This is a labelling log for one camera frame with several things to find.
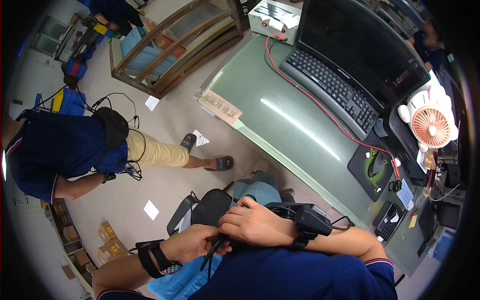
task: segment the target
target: khaki shorts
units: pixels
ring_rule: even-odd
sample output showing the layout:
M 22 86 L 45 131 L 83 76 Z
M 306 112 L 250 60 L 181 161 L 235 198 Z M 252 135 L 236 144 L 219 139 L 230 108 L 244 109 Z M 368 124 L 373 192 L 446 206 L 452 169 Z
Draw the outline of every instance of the khaki shorts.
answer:
M 126 139 L 128 147 L 127 160 L 140 159 L 138 164 L 141 168 L 160 165 L 183 167 L 187 164 L 189 158 L 187 148 L 180 145 L 160 143 L 150 135 L 143 132 L 141 133 L 145 137 L 145 142 L 144 137 L 140 133 L 134 130 L 128 131 L 128 136 Z

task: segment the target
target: hand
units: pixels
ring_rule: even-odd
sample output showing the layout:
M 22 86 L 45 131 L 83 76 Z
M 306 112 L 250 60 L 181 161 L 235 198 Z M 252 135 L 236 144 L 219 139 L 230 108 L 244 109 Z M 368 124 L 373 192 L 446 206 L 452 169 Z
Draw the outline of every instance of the hand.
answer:
M 241 198 L 218 223 L 219 232 L 264 247 L 290 246 L 297 236 L 292 220 L 277 216 L 250 197 Z
M 206 255 L 212 248 L 212 241 L 218 235 L 218 229 L 213 226 L 193 224 L 181 233 L 160 243 L 163 254 L 169 260 L 189 262 L 199 256 Z M 215 255 L 225 255 L 232 251 L 229 242 L 215 252 Z
M 118 24 L 115 22 L 107 22 L 105 25 L 109 30 L 117 30 L 120 28 L 120 26 L 118 26 Z

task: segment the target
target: black keyboard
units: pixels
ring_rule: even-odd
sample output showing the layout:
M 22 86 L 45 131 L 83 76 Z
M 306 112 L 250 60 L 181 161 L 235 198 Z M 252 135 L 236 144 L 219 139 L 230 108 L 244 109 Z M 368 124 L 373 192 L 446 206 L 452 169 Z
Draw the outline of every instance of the black keyboard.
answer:
M 395 203 L 389 203 L 388 201 L 386 201 L 384 205 L 390 206 L 387 215 L 383 216 L 382 220 L 380 221 L 381 226 L 380 224 L 375 224 L 375 221 L 373 222 L 373 224 L 377 226 L 375 234 L 377 236 L 381 236 L 385 241 L 389 241 L 390 237 L 395 233 L 395 229 L 401 223 L 405 211 L 398 207 L 398 205 L 396 205 Z M 390 218 L 393 217 L 395 213 L 398 215 L 398 221 L 392 223 L 390 222 Z
M 312 55 L 296 48 L 280 68 L 324 102 L 363 141 L 378 113 L 365 96 Z

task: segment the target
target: man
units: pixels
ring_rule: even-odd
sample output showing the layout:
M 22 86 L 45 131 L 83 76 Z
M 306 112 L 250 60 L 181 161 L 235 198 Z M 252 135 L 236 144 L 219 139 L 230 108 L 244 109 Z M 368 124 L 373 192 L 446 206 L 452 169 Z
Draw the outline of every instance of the man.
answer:
M 138 160 L 140 168 L 168 165 L 221 171 L 233 167 L 229 156 L 199 159 L 190 156 L 186 147 L 160 143 L 139 130 L 130 130 L 124 143 L 104 155 L 104 125 L 92 117 L 27 110 L 19 122 L 4 114 L 1 128 L 1 146 L 16 184 L 23 192 L 49 203 L 54 198 L 74 200 L 85 195 L 105 183 L 107 173 L 123 172 L 127 161 Z M 92 167 L 96 173 L 67 180 L 88 173 Z
M 91 0 L 88 8 L 97 21 L 123 36 L 132 30 L 130 23 L 143 27 L 138 12 L 125 0 Z
M 212 278 L 200 288 L 195 286 L 193 294 L 192 287 L 183 289 L 184 293 L 177 294 L 175 299 L 397 298 L 393 265 L 381 243 L 365 230 L 334 229 L 329 236 L 319 235 L 309 241 L 305 251 L 289 248 L 297 236 L 293 221 L 277 216 L 262 205 L 279 201 L 278 192 L 274 192 L 276 187 L 267 187 L 269 183 L 276 185 L 272 177 L 258 170 L 251 180 L 236 185 L 233 198 L 243 196 L 221 217 L 219 229 L 194 224 L 160 243 L 166 258 L 180 263 L 207 254 L 219 232 L 249 244 L 237 249 L 228 243 L 222 245 L 217 254 L 224 256 Z M 250 193 L 258 202 L 245 196 Z M 150 250 L 148 254 L 158 269 L 159 264 Z M 189 271 L 181 269 L 178 274 L 165 277 Z M 151 280 L 135 254 L 103 265 L 93 277 L 93 289 L 97 300 L 146 300 L 150 298 L 133 290 Z
M 438 70 L 442 63 L 441 48 L 444 40 L 430 18 L 423 23 L 423 30 L 413 34 L 407 40 L 408 45 L 423 61 L 428 71 Z

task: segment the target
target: mouse pad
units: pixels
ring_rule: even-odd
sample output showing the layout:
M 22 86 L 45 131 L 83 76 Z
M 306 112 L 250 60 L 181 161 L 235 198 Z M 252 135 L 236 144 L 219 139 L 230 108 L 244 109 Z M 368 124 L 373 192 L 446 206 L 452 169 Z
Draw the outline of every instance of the mouse pad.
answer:
M 381 147 L 380 142 L 373 131 L 370 132 L 363 143 L 378 148 L 384 148 Z M 388 191 L 387 185 L 393 173 L 392 164 L 390 163 L 391 157 L 388 153 L 384 153 L 383 169 L 373 177 L 368 176 L 368 167 L 373 162 L 378 151 L 379 150 L 371 147 L 359 145 L 357 151 L 347 165 L 350 173 L 352 173 L 355 179 L 360 183 L 360 185 L 374 202 L 378 200 L 378 197 L 380 197 L 380 194 L 383 191 Z M 369 158 L 365 157 L 366 152 L 370 152 Z

